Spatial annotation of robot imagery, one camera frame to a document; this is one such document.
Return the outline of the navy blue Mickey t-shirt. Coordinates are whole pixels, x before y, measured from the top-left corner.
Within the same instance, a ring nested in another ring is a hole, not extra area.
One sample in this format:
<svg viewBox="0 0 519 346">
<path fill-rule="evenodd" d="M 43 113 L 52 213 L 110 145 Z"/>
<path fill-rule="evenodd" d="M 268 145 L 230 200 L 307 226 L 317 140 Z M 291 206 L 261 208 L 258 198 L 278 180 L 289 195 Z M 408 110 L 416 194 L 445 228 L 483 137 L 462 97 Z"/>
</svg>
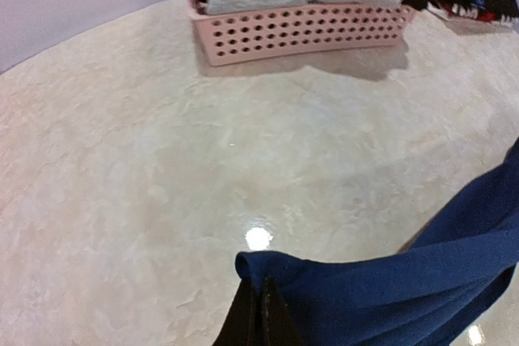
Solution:
<svg viewBox="0 0 519 346">
<path fill-rule="evenodd" d="M 518 262 L 518 150 L 475 178 L 405 252 L 318 263 L 241 252 L 256 290 L 273 280 L 306 345 L 447 345 L 508 288 Z"/>
</svg>

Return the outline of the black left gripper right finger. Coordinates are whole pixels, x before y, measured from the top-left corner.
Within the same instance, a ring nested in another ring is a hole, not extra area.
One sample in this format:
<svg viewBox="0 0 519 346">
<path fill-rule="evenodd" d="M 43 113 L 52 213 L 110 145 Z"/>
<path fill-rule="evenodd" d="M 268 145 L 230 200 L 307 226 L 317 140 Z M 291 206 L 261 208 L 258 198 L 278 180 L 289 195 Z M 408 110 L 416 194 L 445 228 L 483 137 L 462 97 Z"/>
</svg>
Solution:
<svg viewBox="0 0 519 346">
<path fill-rule="evenodd" d="M 261 327 L 262 345 L 303 346 L 277 283 L 271 278 L 263 283 Z"/>
</svg>

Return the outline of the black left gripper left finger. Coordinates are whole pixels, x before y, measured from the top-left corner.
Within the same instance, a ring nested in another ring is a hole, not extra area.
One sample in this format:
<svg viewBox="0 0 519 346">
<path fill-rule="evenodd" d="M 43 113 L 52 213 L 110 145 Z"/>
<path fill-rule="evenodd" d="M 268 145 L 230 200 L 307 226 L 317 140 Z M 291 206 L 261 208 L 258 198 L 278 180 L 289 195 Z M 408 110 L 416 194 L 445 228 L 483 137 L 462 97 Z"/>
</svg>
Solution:
<svg viewBox="0 0 519 346">
<path fill-rule="evenodd" d="M 242 279 L 222 328 L 212 345 L 261 345 L 260 324 L 260 298 L 251 279 Z"/>
</svg>

